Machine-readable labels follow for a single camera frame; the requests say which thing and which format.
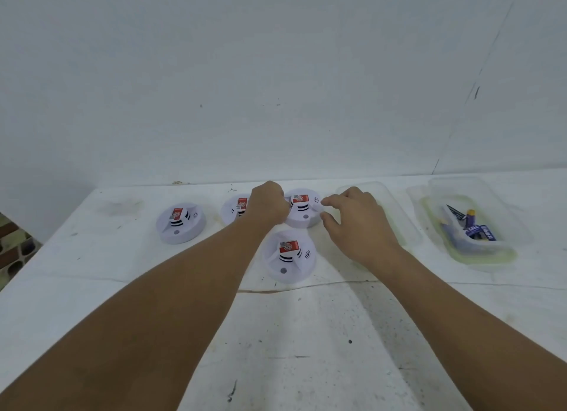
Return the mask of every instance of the clear plastic tray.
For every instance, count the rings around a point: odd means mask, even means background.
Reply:
[[[431,210],[442,223],[451,244],[464,253],[494,253],[526,245],[533,238],[526,226],[481,179],[475,177],[433,178],[429,180]],[[476,211],[476,224],[488,226],[496,241],[474,240],[467,236],[451,207],[466,213]]]
[[[341,194],[352,186],[358,187],[363,192],[370,193],[374,196],[379,205],[384,208],[386,218],[392,227],[393,233],[396,235],[397,241],[402,247],[414,247],[421,243],[421,234],[384,184],[379,181],[363,182],[343,186],[337,189],[337,193]]]

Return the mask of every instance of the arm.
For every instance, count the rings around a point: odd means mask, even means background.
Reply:
[[[333,242],[399,300],[476,411],[558,410],[567,403],[567,363],[444,283],[403,250],[370,193],[351,187],[322,200]]]
[[[259,244],[283,222],[279,185],[252,190],[246,214],[103,303],[2,394],[0,409],[174,411]]]

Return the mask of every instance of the white table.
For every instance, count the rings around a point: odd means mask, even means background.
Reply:
[[[412,252],[461,293],[567,359],[567,170],[481,174],[535,243],[512,266],[472,269],[449,257],[406,193],[429,176],[282,182],[321,195],[378,180],[423,235]],[[0,293],[0,389],[104,300],[154,265],[221,229],[218,208],[257,183],[97,189]],[[155,220],[176,202],[205,209],[194,241],[159,241]],[[319,224],[315,273],[285,286],[255,259],[203,356],[181,410],[469,409],[390,292],[356,267]],[[257,293],[273,291],[275,293]],[[236,383],[232,400],[229,393]]]

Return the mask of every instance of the white smoke detector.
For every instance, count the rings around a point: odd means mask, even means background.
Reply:
[[[221,208],[221,219],[225,225],[229,225],[246,212],[250,193],[240,193],[227,200]]]
[[[323,207],[320,203],[321,196],[316,191],[293,189],[286,192],[284,197],[291,205],[285,221],[289,226],[305,229],[321,221],[319,214],[323,211]]]
[[[315,269],[317,251],[307,231],[276,232],[268,236],[260,252],[270,277],[281,283],[302,281]]]
[[[181,244],[200,234],[205,224],[205,213],[200,206],[181,202],[162,212],[155,222],[155,228],[163,242]]]

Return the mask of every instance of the red label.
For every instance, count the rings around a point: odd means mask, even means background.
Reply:
[[[299,243],[297,241],[288,241],[286,243],[280,243],[280,253],[287,253],[288,251],[299,250]]]
[[[238,209],[245,210],[247,203],[248,203],[248,198],[238,198],[238,203],[237,203]]]
[[[309,196],[307,194],[296,194],[291,199],[291,203],[301,203],[301,202],[309,202]]]
[[[170,220],[179,220],[179,217],[181,217],[182,211],[183,211],[183,208],[175,208],[174,212],[171,213]]]

